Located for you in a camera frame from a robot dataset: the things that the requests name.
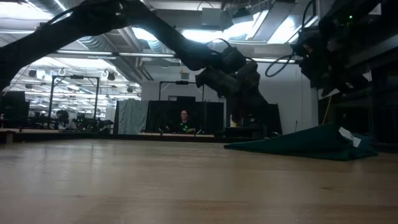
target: white curtain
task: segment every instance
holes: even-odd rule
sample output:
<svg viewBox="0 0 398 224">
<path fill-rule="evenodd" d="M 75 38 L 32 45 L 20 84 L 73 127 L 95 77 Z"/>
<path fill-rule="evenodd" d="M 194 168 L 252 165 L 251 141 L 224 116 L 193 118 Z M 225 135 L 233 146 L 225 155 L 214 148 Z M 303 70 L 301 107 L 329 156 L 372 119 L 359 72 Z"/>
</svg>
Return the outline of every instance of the white curtain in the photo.
<svg viewBox="0 0 398 224">
<path fill-rule="evenodd" d="M 148 101 L 119 101 L 119 134 L 138 134 L 146 128 Z"/>
</svg>

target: black shirt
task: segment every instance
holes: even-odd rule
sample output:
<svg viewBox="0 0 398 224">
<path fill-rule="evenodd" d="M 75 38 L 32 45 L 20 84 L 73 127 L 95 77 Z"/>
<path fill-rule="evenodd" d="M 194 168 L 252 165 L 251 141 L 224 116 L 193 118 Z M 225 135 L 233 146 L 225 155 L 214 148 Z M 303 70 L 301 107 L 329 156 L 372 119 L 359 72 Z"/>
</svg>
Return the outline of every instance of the black shirt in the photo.
<svg viewBox="0 0 398 224">
<path fill-rule="evenodd" d="M 179 127 L 180 133 L 186 133 L 188 131 L 188 129 L 195 128 L 195 125 L 192 121 L 188 120 L 185 123 L 180 121 L 180 124 L 178 124 L 178 127 Z"/>
</svg>

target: white wall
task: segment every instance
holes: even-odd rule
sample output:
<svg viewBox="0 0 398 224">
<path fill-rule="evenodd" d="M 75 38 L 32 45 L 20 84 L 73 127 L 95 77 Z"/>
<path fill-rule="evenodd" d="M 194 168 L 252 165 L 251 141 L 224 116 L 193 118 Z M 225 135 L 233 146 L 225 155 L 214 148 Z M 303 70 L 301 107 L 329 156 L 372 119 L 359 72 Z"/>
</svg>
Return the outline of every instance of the white wall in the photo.
<svg viewBox="0 0 398 224">
<path fill-rule="evenodd" d="M 194 84 L 176 85 L 171 83 L 162 84 L 161 100 L 169 100 L 169 96 L 194 96 L 197 102 L 201 102 L 202 88 Z M 142 84 L 141 100 L 159 100 L 159 82 L 145 82 Z M 205 101 L 219 102 L 216 91 L 205 86 Z"/>
<path fill-rule="evenodd" d="M 272 78 L 265 76 L 269 64 L 259 64 L 261 75 L 259 90 L 269 103 L 279 106 L 280 120 L 284 134 L 293 133 L 297 121 L 297 131 L 318 125 L 317 91 L 310 88 L 310 80 L 301 74 L 298 65 L 288 65 Z M 269 74 L 281 65 L 274 65 Z"/>
</svg>

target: ventilation duct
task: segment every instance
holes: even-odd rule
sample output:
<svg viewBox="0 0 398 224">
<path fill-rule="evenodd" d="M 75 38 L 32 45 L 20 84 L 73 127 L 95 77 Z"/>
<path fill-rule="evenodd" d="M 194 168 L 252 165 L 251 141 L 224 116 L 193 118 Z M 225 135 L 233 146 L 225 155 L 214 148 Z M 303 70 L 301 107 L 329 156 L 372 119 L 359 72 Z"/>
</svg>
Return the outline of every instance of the ventilation duct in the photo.
<svg viewBox="0 0 398 224">
<path fill-rule="evenodd" d="M 38 7 L 40 10 L 49 13 L 53 16 L 60 14 L 64 10 L 76 6 L 81 1 L 67 1 L 67 0 L 30 0 L 32 4 Z M 115 51 L 116 49 L 109 43 L 105 36 L 99 35 L 96 37 L 83 37 L 78 40 L 81 44 L 87 47 L 88 50 L 93 51 Z M 118 68 L 119 72 L 130 82 L 140 83 L 142 77 L 132 71 L 136 69 L 125 62 L 121 58 L 116 60 L 106 60 L 108 63 L 113 64 Z"/>
</svg>

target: ceiling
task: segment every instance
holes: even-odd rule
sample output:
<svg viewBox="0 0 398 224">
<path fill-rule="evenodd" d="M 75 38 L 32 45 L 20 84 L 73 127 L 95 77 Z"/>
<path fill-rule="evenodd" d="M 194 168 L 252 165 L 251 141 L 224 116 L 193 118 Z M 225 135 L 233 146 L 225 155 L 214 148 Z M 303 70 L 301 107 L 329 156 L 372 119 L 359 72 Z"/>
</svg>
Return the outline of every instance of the ceiling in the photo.
<svg viewBox="0 0 398 224">
<path fill-rule="evenodd" d="M 301 27 L 302 14 L 309 2 L 309 0 L 141 1 L 186 38 L 208 42 L 222 37 L 228 39 L 245 56 L 269 58 L 277 58 L 290 53 L 290 47 L 285 43 L 295 39 L 293 37 Z M 0 46 L 29 35 L 41 22 L 48 21 L 59 12 L 76 6 L 80 2 L 79 0 L 0 2 Z M 248 9 L 252 21 L 234 25 L 231 17 L 242 7 Z M 219 19 L 208 20 L 214 13 L 219 15 Z M 310 22 L 313 18 L 312 12 L 309 12 L 307 22 Z M 223 43 L 213 42 L 210 47 L 222 50 L 224 45 Z M 153 35 L 139 27 L 126 27 L 112 30 L 97 37 L 85 37 L 62 49 L 173 53 L 157 41 Z M 36 70 L 37 75 L 35 77 L 28 76 L 29 70 Z M 181 66 L 177 59 L 172 58 L 90 57 L 52 54 L 23 68 L 15 76 L 7 90 L 27 91 L 27 97 L 36 102 L 33 104 L 33 108 L 45 110 L 49 106 L 52 75 L 65 72 L 66 76 L 98 77 L 102 86 L 99 88 L 101 93 L 100 103 L 103 106 L 109 106 L 114 105 L 112 98 L 139 99 L 142 82 L 180 80 L 181 70 L 190 73 L 189 81 L 191 82 L 194 81 L 194 75 L 199 73 L 198 71 L 189 71 L 187 67 Z M 114 81 L 109 81 L 106 78 L 109 72 L 115 74 Z M 55 92 L 59 94 L 58 96 L 73 96 L 73 98 L 84 102 L 78 103 L 78 105 L 86 105 L 87 103 L 92 105 L 92 100 L 89 100 L 88 95 L 94 93 L 96 88 L 89 79 L 71 80 L 65 78 L 62 82 L 57 81 L 59 84 L 55 87 Z M 26 85 L 28 87 L 32 85 L 33 88 L 27 90 Z M 70 87 L 68 88 L 68 85 L 75 86 L 72 88 L 78 90 L 72 90 Z M 133 87 L 132 93 L 127 92 L 128 86 Z M 62 105 L 62 102 L 69 104 L 69 101 L 60 101 L 59 105 Z"/>
</svg>

